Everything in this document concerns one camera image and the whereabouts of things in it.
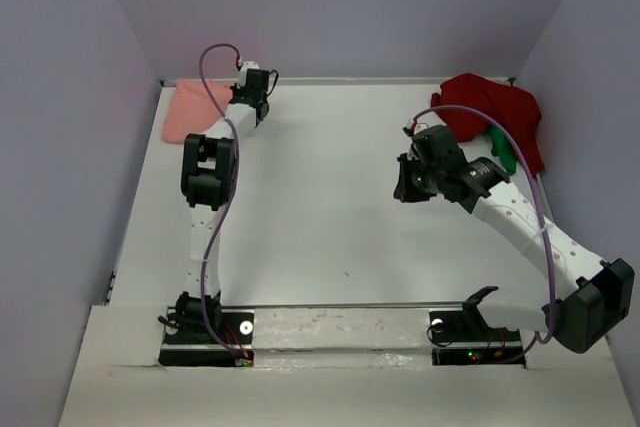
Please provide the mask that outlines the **pink t shirt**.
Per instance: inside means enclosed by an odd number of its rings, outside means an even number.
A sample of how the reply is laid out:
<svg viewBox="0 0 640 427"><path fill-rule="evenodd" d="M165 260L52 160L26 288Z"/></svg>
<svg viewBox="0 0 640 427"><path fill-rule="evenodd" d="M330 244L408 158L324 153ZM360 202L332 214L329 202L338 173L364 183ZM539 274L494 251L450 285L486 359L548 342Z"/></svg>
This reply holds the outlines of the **pink t shirt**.
<svg viewBox="0 0 640 427"><path fill-rule="evenodd" d="M161 132L168 144L182 144L189 134L203 134L221 114L200 81L179 79Z"/></svg>

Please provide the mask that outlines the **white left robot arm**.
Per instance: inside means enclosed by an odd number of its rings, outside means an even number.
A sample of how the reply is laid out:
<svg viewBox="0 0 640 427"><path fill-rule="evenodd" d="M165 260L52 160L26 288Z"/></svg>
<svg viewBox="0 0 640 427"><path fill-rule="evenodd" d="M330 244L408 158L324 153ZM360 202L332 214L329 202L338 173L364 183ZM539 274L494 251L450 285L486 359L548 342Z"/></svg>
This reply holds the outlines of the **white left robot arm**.
<svg viewBox="0 0 640 427"><path fill-rule="evenodd" d="M176 328L209 342L221 330L219 234L238 177L239 140L269 113L269 70L253 61L239 68L225 114L183 148L180 187L189 207L190 250L182 293L170 315Z"/></svg>

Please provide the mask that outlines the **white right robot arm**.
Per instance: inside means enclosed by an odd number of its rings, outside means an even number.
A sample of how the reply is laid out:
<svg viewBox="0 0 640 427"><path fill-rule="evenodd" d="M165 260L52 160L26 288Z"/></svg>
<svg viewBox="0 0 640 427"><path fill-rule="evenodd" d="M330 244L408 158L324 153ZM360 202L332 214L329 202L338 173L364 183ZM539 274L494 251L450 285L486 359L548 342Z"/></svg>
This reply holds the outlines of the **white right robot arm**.
<svg viewBox="0 0 640 427"><path fill-rule="evenodd" d="M398 156L393 196L402 203L437 196L462 207L499 233L547 281L545 294L522 301L508 290L485 286L463 303L462 331L482 339L495 328L549 333L567 350L583 354L626 318L635 272L574 241L528 201L493 160L468 160L445 125L412 122Z"/></svg>

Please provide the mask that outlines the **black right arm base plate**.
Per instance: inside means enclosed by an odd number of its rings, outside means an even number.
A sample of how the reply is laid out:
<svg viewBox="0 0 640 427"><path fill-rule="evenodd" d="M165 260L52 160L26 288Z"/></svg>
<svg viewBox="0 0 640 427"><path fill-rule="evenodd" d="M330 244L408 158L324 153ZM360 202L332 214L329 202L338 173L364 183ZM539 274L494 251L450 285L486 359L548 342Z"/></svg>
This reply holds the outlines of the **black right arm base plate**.
<svg viewBox="0 0 640 427"><path fill-rule="evenodd" d="M518 330L490 328L463 310L430 311L426 334L434 366L525 364Z"/></svg>

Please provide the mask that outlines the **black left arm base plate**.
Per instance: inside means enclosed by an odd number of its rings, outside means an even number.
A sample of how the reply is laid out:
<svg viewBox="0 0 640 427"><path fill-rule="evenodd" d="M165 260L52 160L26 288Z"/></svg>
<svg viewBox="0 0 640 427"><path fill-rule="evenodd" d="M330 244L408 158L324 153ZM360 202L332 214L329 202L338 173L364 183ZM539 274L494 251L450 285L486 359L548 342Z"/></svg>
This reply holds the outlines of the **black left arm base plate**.
<svg viewBox="0 0 640 427"><path fill-rule="evenodd" d="M158 362L164 367L249 368L254 365L252 346L255 312L223 309L217 342L204 325L180 323L173 310L159 316L163 337Z"/></svg>

